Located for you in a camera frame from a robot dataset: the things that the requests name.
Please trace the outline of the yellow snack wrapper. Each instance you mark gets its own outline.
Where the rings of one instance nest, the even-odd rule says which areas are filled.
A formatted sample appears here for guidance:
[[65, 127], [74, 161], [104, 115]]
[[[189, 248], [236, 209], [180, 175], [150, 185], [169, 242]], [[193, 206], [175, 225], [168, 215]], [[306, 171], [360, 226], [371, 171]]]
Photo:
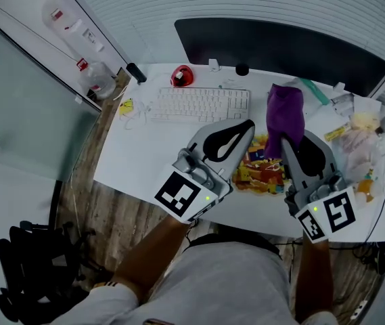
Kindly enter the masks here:
[[324, 135], [324, 139], [325, 139], [325, 141], [330, 142], [330, 141], [340, 137], [341, 135], [344, 135], [349, 130], [351, 130], [351, 125], [350, 125], [350, 123], [346, 123], [346, 124], [336, 128], [336, 129], [334, 129], [333, 131], [326, 133]]

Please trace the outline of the clear dispenser water bottle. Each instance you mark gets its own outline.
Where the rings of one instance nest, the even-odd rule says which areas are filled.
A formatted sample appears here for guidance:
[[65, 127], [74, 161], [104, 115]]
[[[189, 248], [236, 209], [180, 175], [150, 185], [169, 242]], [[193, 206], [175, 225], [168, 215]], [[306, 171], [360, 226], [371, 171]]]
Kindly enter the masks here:
[[41, 8], [44, 25], [56, 31], [68, 30], [77, 17], [62, 0], [46, 0]]

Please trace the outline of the white power strip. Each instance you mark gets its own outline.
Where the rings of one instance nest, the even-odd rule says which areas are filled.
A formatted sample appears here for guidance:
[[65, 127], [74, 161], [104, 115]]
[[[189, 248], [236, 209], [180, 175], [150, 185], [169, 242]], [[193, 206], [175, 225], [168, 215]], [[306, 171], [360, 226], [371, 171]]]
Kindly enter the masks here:
[[368, 300], [362, 300], [350, 316], [350, 320], [356, 320], [368, 304]]

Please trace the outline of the red round object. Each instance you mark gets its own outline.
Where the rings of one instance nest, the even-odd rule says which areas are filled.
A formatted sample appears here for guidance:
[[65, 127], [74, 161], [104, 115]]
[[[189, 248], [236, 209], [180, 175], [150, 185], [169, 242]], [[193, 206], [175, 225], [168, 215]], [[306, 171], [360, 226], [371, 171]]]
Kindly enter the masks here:
[[191, 85], [193, 81], [193, 71], [186, 65], [178, 66], [171, 75], [171, 85], [173, 87], [186, 87]]

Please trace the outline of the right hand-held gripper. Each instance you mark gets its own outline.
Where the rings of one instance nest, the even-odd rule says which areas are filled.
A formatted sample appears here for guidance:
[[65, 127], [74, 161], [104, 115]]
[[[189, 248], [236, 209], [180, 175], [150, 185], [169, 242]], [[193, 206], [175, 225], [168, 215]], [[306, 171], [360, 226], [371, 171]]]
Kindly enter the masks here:
[[[337, 171], [333, 152], [322, 139], [305, 130], [297, 151], [283, 136], [281, 156], [293, 185], [284, 201], [311, 242], [327, 240], [356, 222], [353, 188]], [[307, 187], [305, 175], [319, 179], [332, 176]]]

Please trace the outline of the dark grey partition screen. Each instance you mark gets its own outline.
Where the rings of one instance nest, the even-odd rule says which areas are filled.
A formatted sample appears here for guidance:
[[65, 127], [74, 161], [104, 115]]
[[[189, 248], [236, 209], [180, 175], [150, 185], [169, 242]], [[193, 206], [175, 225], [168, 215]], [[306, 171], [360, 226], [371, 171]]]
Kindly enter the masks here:
[[174, 23], [192, 64], [216, 59], [222, 66], [286, 74], [326, 85], [344, 83], [366, 97], [385, 75], [385, 60], [306, 28], [238, 18], [190, 18]]

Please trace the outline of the black cylinder speaker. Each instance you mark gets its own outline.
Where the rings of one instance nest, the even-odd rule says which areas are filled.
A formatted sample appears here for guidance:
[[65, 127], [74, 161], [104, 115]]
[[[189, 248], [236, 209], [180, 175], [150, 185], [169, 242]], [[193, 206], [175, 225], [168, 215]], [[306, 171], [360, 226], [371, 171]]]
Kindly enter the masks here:
[[128, 63], [126, 70], [132, 75], [132, 77], [135, 78], [138, 85], [147, 81], [147, 77], [144, 75], [144, 73], [139, 69], [139, 67], [135, 63], [133, 62]]

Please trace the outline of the orange drink bottle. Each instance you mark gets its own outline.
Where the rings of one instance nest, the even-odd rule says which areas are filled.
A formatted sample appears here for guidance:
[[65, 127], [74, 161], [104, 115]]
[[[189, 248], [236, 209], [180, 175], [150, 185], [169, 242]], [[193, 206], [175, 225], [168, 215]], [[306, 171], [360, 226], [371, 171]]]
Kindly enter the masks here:
[[356, 195], [363, 196], [366, 202], [371, 202], [374, 199], [373, 190], [374, 180], [372, 179], [363, 179], [358, 183]]

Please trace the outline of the person's grey shirt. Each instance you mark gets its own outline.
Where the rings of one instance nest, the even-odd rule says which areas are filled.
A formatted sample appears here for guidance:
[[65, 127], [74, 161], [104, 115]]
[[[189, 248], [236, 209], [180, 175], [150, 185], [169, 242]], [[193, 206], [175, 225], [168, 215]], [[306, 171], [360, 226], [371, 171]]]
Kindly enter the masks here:
[[51, 325], [338, 325], [320, 311], [298, 323], [281, 258], [239, 242], [185, 250], [146, 303], [127, 286], [100, 286]]

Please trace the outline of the white folded paper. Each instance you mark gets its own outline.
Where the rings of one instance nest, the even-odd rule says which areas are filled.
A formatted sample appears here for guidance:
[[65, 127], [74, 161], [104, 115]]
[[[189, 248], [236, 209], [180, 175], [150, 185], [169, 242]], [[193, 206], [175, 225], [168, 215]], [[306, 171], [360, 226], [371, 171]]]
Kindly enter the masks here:
[[379, 114], [382, 103], [369, 97], [354, 96], [354, 113]]

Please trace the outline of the white water dispenser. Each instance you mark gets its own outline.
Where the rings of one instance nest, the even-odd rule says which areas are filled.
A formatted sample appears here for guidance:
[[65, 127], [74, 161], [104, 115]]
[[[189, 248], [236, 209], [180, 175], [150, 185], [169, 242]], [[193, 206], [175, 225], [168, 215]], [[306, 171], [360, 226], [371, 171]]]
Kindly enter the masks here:
[[62, 34], [68, 46], [80, 57], [95, 62], [102, 61], [101, 52], [104, 46], [81, 19], [64, 27]]

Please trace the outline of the purple cloth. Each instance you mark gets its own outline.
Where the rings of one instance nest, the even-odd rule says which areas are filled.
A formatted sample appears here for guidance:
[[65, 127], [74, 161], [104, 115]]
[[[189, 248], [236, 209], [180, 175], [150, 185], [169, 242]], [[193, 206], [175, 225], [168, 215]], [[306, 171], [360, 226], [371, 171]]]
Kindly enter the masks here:
[[303, 104], [303, 94], [298, 88], [272, 84], [267, 99], [266, 158], [281, 158], [283, 136], [288, 137], [295, 150], [299, 149], [305, 126]]

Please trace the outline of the person's black shorts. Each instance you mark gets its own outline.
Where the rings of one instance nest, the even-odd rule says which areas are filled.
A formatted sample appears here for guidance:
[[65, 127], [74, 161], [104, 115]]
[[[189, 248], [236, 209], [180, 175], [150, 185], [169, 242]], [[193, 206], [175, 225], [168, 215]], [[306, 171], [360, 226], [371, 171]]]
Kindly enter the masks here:
[[279, 249], [266, 238], [255, 232], [249, 232], [247, 230], [229, 230], [222, 233], [210, 233], [204, 236], [200, 236], [195, 240], [189, 242], [189, 245], [183, 250], [186, 251], [189, 248], [205, 245], [205, 244], [221, 244], [227, 242], [236, 242], [249, 246], [254, 246], [265, 251], [272, 252], [281, 259]]

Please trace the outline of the person's left forearm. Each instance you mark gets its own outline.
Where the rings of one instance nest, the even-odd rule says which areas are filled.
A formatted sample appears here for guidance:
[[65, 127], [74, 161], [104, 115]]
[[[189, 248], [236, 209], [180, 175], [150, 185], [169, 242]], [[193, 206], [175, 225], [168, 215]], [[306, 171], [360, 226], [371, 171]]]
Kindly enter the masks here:
[[165, 217], [120, 262], [112, 281], [130, 288], [139, 302], [147, 297], [174, 259], [189, 225]]

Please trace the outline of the clear plastic food bag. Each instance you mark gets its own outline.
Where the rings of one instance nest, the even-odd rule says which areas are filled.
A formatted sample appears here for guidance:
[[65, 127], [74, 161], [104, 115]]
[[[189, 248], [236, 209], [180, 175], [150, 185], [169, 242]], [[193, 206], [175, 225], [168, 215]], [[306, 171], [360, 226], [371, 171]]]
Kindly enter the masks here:
[[350, 129], [342, 135], [340, 145], [347, 157], [347, 168], [354, 169], [371, 162], [378, 142], [376, 129], [380, 126], [380, 116], [370, 112], [354, 113], [349, 125]]

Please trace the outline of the black office chair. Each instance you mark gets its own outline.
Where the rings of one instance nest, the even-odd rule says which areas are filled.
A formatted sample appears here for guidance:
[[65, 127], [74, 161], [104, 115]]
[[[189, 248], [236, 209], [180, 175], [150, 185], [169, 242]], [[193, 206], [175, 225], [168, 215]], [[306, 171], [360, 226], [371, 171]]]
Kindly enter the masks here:
[[85, 280], [82, 267], [100, 272], [84, 246], [94, 230], [72, 242], [69, 229], [21, 221], [0, 239], [0, 264], [6, 286], [0, 290], [0, 310], [11, 322], [45, 325], [88, 296], [78, 285]]

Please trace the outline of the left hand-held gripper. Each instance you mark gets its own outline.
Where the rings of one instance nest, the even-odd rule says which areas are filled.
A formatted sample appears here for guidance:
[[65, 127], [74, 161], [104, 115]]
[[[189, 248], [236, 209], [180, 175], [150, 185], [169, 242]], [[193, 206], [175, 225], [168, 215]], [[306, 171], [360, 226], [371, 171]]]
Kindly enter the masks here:
[[156, 204], [181, 223], [191, 223], [222, 202], [232, 192], [229, 180], [254, 131], [250, 119], [226, 119], [200, 128], [177, 160], [163, 168], [154, 188]]

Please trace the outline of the small yellow note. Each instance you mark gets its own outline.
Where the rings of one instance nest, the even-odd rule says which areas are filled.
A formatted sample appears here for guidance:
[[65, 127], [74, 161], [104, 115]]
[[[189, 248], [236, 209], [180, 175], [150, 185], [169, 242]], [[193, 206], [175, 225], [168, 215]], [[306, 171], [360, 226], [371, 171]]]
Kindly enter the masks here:
[[120, 116], [126, 116], [132, 113], [134, 110], [133, 100], [131, 98], [123, 101], [118, 107], [118, 113]]

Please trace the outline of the clear water jug red cap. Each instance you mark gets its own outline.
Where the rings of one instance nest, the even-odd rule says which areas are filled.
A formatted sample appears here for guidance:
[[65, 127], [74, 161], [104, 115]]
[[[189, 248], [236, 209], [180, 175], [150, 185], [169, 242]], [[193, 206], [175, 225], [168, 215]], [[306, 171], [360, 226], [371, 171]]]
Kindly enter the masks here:
[[83, 90], [91, 90], [99, 100], [107, 99], [113, 94], [116, 81], [103, 63], [88, 62], [81, 58], [76, 66], [79, 70], [78, 83]]

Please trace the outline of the white keyboard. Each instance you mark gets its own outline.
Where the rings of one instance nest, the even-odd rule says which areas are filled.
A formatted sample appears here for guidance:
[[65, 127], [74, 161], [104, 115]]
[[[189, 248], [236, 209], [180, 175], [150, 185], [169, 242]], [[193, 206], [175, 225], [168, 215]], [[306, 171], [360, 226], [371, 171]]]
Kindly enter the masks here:
[[150, 118], [174, 123], [215, 123], [249, 117], [250, 92], [242, 89], [162, 88]]

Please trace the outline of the transparent document folder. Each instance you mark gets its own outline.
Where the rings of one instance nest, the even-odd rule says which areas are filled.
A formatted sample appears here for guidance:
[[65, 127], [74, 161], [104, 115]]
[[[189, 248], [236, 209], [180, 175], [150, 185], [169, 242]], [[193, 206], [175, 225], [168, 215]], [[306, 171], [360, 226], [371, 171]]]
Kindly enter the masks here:
[[309, 79], [296, 77], [293, 80], [287, 82], [289, 87], [299, 89], [304, 98], [304, 103], [321, 104], [326, 106], [330, 103], [328, 97]]

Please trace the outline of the frosted glass door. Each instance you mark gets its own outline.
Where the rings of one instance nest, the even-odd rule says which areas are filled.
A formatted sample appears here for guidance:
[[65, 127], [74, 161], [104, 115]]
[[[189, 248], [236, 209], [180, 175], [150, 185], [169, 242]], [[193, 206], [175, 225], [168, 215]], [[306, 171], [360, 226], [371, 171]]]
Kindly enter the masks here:
[[0, 29], [0, 163], [68, 181], [101, 110]]

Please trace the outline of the person's right forearm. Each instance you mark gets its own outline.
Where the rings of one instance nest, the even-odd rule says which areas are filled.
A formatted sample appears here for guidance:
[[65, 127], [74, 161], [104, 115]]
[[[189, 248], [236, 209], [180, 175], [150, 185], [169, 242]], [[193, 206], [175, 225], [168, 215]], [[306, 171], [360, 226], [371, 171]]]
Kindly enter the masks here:
[[295, 319], [302, 324], [321, 311], [332, 311], [334, 283], [327, 240], [312, 243], [306, 234], [296, 283]]

